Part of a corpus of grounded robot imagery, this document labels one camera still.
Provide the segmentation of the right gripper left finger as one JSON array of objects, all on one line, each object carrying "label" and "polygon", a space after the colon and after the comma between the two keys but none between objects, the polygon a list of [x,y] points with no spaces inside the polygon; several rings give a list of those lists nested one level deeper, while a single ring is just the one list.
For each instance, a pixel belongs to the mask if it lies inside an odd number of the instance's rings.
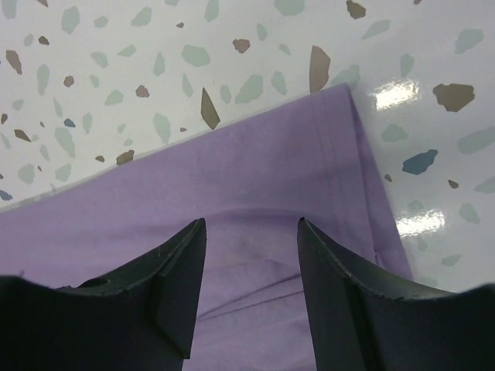
[{"label": "right gripper left finger", "polygon": [[194,220],[82,285],[1,279],[3,370],[180,370],[193,344],[207,247]]}]

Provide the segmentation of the purple t-shirt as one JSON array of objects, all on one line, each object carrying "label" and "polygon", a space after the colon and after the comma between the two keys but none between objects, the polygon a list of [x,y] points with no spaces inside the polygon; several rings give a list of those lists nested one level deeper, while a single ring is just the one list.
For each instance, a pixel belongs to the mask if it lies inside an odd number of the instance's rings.
[{"label": "purple t-shirt", "polygon": [[3,213],[1,279],[76,288],[198,219],[206,256],[180,370],[315,369],[300,220],[411,276],[350,89],[339,85]]}]

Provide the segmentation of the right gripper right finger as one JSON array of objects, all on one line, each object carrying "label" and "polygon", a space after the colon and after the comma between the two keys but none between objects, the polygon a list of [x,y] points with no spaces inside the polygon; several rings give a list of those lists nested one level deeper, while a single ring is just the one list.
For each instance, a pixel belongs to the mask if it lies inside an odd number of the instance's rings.
[{"label": "right gripper right finger", "polygon": [[319,370],[492,370],[494,286],[451,293],[409,281],[308,220],[299,265]]}]

